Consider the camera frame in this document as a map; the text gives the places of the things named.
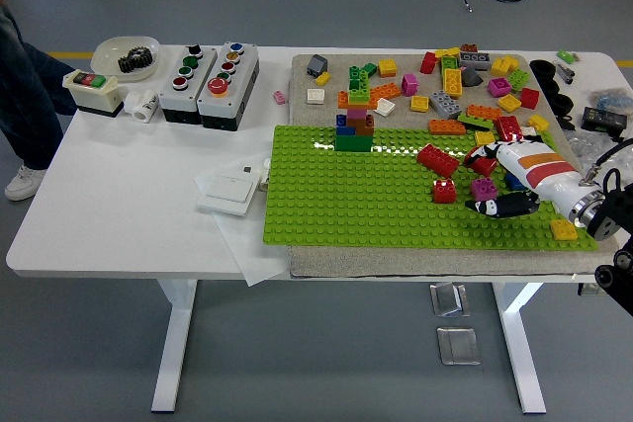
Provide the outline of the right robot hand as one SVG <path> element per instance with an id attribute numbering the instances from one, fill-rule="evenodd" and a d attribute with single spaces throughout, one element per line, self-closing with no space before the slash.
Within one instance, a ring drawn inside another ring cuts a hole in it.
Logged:
<path id="1" fill-rule="evenodd" d="M 497 160 L 526 190 L 466 203 L 480 214 L 495 218 L 525 215 L 538 211 L 542 201 L 550 201 L 568 221 L 584 226 L 604 201 L 599 185 L 585 185 L 583 175 L 571 163 L 534 137 L 481 146 L 470 153 L 466 163 L 483 158 Z"/>

